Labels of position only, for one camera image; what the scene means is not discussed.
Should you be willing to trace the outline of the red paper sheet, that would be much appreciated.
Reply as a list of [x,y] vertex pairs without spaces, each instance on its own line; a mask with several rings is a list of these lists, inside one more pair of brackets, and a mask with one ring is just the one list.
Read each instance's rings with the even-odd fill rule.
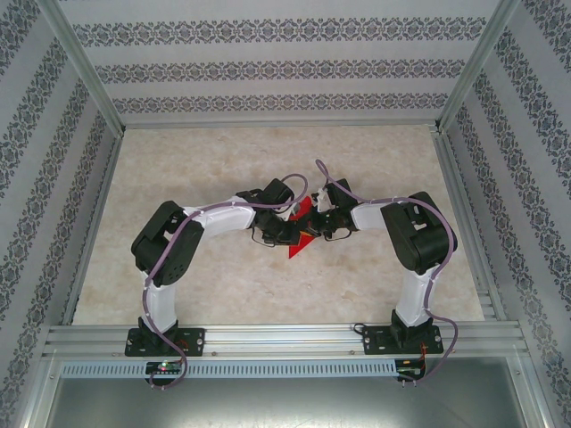
[[[304,215],[310,214],[312,208],[312,200],[309,196],[306,196],[301,202],[298,211],[295,214],[291,214],[289,217],[290,221],[300,220]],[[307,245],[309,245],[314,240],[314,237],[308,235],[307,233],[301,232],[299,242],[296,245],[289,246],[288,258],[293,258],[296,254],[302,251]]]

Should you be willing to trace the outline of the grey metal sheet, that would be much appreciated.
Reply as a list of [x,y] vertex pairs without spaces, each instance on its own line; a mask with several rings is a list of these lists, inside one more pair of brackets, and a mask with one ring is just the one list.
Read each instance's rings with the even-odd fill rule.
[[550,428],[508,377],[403,386],[386,378],[61,379],[28,428]]

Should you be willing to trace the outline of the small circuit board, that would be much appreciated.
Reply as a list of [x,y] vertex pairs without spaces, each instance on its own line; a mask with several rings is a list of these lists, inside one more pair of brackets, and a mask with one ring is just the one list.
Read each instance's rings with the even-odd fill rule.
[[395,361],[396,370],[403,379],[421,379],[426,372],[424,359],[398,359]]
[[147,375],[179,375],[182,364],[177,361],[148,362],[145,367]]

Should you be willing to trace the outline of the aluminium frame cross beam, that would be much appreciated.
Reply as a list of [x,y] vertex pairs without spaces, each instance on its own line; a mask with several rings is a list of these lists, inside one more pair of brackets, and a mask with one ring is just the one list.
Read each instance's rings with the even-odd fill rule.
[[189,129],[189,128],[294,128],[294,127],[377,127],[425,126],[437,130],[437,121],[429,119],[281,119],[281,120],[216,120],[191,122],[130,123],[125,129]]

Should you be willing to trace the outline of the long aluminium mounting rail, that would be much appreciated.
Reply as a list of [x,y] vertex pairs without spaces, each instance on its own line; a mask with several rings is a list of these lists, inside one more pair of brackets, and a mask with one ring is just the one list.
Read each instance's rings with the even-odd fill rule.
[[[48,330],[42,358],[124,359],[128,325],[62,325]],[[364,356],[362,338],[349,324],[206,325],[204,359],[333,359]],[[461,322],[452,358],[529,354],[516,321]]]

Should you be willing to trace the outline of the aluminium table side rail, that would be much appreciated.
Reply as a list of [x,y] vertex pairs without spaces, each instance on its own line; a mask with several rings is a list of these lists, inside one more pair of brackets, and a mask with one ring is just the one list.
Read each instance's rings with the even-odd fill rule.
[[431,128],[431,137],[458,224],[458,235],[463,243],[483,309],[484,320],[508,321],[509,317],[501,303],[492,267],[487,259],[450,143],[447,136],[440,133],[437,128]]
[[120,148],[123,142],[123,136],[117,136],[112,144],[104,169],[101,175],[100,184],[97,187],[94,205],[90,211],[90,217],[87,224],[84,241],[80,247],[79,258],[72,271],[70,287],[66,293],[66,299],[63,303],[62,313],[57,325],[71,325],[75,316],[76,307],[79,296],[85,281],[91,255],[95,246],[98,229],[103,217],[104,206],[112,184],[112,177],[116,169]]

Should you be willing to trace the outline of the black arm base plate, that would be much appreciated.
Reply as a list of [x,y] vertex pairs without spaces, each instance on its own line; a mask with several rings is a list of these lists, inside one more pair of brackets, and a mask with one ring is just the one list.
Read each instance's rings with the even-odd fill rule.
[[364,331],[363,348],[366,355],[420,354],[422,350],[428,355],[444,353],[440,329],[435,325],[420,329],[368,326]]
[[[205,330],[202,328],[171,328],[164,334],[180,348],[187,357],[201,357],[205,342]],[[143,328],[132,328],[124,349],[127,357],[179,357],[176,350],[169,346],[156,333]]]

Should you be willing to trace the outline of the aluminium frame post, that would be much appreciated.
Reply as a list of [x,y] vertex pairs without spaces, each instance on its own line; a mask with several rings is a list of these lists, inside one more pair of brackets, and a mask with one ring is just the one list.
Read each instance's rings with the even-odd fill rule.
[[66,18],[58,0],[35,0],[40,12],[45,16],[50,28],[71,60],[88,92],[93,97],[98,110],[103,114],[107,125],[115,136],[123,137],[123,124],[111,97],[107,94],[95,66],[89,60],[73,27]]
[[441,115],[436,121],[436,128],[439,133],[447,130],[454,121],[457,111],[468,96],[470,88],[476,81],[494,45],[497,43],[502,31],[507,26],[520,2],[521,0],[499,0],[497,3],[490,20],[482,32],[482,36],[479,38],[466,66],[460,73],[459,79],[451,90]]

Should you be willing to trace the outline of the aluminium frame bar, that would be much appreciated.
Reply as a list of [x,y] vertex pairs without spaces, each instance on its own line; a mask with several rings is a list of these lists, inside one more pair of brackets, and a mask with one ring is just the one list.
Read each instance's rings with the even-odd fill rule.
[[42,357],[18,428],[46,428],[62,371],[55,354]]
[[530,357],[515,354],[506,358],[526,428],[553,428],[553,419]]

